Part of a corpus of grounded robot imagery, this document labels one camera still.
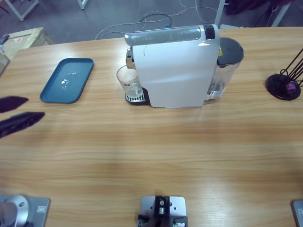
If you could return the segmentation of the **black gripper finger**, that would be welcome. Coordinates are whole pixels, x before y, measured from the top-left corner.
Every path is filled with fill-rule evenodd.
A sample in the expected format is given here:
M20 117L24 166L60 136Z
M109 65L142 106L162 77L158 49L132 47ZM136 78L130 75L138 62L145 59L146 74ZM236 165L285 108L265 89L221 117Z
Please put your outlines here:
M0 112L5 113L17 109L28 101L28 98L21 96L6 96L0 99Z
M24 112L0 122L0 138L24 130L39 122L45 112Z

